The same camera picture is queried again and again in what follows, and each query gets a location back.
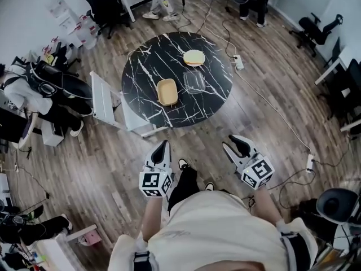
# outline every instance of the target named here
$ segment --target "white cube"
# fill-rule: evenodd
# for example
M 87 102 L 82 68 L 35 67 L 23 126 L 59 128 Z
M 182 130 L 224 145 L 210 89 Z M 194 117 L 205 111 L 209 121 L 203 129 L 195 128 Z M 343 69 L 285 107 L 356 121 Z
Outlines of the white cube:
M 139 174 L 139 188 L 148 197 L 166 197 L 173 180 L 168 172 L 142 172 Z
M 241 180 L 254 190 L 257 190 L 267 184 L 274 172 L 270 160 L 267 157 L 261 157 L 242 171 Z

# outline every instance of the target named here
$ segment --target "forearm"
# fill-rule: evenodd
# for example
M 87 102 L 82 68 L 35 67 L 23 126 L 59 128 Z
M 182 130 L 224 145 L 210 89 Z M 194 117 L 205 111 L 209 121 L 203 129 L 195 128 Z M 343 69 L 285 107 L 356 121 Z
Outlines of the forearm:
M 254 200 L 256 201 L 255 208 L 257 217 L 275 226 L 277 222 L 283 219 L 265 186 L 254 192 Z
M 148 242 L 160 230 L 162 215 L 162 198 L 149 199 L 143 217 L 143 240 Z

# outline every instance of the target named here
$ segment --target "black marble tabletop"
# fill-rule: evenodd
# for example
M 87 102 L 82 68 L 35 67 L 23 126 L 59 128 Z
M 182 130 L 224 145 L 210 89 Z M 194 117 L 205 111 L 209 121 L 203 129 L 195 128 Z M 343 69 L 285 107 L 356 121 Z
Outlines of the black marble tabletop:
M 188 66 L 183 54 L 200 50 L 205 62 Z M 184 74 L 199 71 L 204 78 L 204 90 L 192 94 Z M 209 118 L 225 103 L 232 88 L 232 68 L 220 48 L 205 36 L 190 32 L 173 32 L 150 39 L 129 57 L 122 75 L 124 98 L 141 118 L 156 126 L 179 128 Z M 172 78 L 178 91 L 178 102 L 162 106 L 158 102 L 157 83 Z

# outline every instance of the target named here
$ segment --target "round plate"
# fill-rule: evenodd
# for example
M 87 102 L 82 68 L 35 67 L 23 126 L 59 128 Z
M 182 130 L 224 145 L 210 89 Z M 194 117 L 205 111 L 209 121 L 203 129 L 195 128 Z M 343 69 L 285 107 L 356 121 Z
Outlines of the round plate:
M 200 57 L 200 63 L 197 63 L 197 64 L 193 64 L 193 63 L 187 63 L 187 61 L 189 62 L 191 59 L 189 57 L 192 57 L 192 56 L 198 56 Z M 186 53 L 184 53 L 183 55 L 183 61 L 184 63 L 186 63 L 188 66 L 192 66 L 192 67 L 197 67 L 197 66 L 200 66 L 200 65 L 203 65 L 204 61 L 205 61 L 205 55 L 202 51 L 200 50 L 195 50 L 195 49 L 192 49 L 192 50 L 188 50 Z

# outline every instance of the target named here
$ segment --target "clear plastic container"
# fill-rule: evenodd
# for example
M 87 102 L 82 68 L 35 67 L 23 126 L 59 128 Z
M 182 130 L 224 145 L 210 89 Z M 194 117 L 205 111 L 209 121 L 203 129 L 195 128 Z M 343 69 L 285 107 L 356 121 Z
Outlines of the clear plastic container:
M 183 73 L 184 85 L 189 94 L 201 93 L 205 90 L 204 76 L 198 70 Z

